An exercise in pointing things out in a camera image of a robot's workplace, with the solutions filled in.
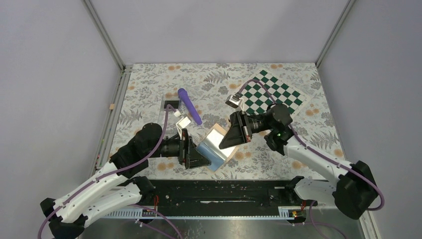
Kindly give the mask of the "purple marker pen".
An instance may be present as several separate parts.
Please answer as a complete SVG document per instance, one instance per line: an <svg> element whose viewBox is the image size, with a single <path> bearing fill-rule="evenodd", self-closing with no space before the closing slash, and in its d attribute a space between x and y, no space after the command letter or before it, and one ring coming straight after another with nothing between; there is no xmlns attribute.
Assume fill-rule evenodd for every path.
<svg viewBox="0 0 422 239"><path fill-rule="evenodd" d="M178 90L178 96L180 100L185 104L188 112L191 114L192 119L197 125L202 125L202 119L199 116L199 113L197 112L195 106L193 105L191 99L189 98L189 95L187 91L184 88L180 88Z"/></svg>

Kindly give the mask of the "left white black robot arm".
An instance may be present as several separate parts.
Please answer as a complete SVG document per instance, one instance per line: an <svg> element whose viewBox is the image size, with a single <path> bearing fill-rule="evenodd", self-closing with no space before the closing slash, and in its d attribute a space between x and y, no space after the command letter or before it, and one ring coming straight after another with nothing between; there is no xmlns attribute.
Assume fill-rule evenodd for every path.
<svg viewBox="0 0 422 239"><path fill-rule="evenodd" d="M177 157L187 169L211 165L194 144L187 129L167 137L157 123L148 123L97 173L71 193L46 198L40 206L46 224L56 239L75 239L90 224L119 208L147 205L154 200L155 187L137 174L149 166L149 158Z"/></svg>

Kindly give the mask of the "blue credit card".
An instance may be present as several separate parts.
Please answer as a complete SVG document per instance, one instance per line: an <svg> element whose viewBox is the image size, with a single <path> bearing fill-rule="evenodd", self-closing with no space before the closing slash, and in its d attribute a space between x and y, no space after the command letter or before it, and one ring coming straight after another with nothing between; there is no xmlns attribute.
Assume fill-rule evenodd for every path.
<svg viewBox="0 0 422 239"><path fill-rule="evenodd" d="M204 142L201 142L197 146L197 151L208 158L211 161L211 165L208 166L208 169L212 172L217 171L221 166L224 165L226 156L222 151L215 145L208 146Z"/></svg>

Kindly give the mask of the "clear plastic box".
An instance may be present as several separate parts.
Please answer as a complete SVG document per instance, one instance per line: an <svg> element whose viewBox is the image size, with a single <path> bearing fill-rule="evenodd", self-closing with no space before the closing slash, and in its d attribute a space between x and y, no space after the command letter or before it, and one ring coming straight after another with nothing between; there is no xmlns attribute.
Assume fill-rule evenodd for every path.
<svg viewBox="0 0 422 239"><path fill-rule="evenodd" d="M164 125L165 116L167 115L167 127L174 125L179 117L175 116L174 113L180 108L181 100L177 94L166 94L161 98L159 105L159 115L157 123Z"/></svg>

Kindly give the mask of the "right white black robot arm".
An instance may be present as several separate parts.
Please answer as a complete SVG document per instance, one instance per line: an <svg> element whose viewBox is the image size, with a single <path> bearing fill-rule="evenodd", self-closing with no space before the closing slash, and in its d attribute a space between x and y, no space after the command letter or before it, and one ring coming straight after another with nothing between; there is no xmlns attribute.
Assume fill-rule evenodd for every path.
<svg viewBox="0 0 422 239"><path fill-rule="evenodd" d="M267 130L264 139L272 151L304 163L324 177L323 181L302 176L292 179L291 188L285 192L288 203L298 205L303 200L315 200L335 205L354 220L365 211L384 207L385 197L366 163L337 161L327 153L312 148L291 126L292 121L284 104L272 104L266 112L258 115L236 111L229 116L230 128L218 147L226 149L246 144L254 134Z"/></svg>

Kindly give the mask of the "tan leather card holder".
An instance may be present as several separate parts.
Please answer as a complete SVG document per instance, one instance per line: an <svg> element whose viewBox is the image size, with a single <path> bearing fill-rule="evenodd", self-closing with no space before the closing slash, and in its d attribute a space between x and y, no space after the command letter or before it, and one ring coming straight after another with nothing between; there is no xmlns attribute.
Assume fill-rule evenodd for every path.
<svg viewBox="0 0 422 239"><path fill-rule="evenodd" d="M211 162L208 165L208 169L211 172L218 171L238 151L239 146L232 146L225 149L219 148L226 133L227 131L216 123L196 147L196 150Z"/></svg>

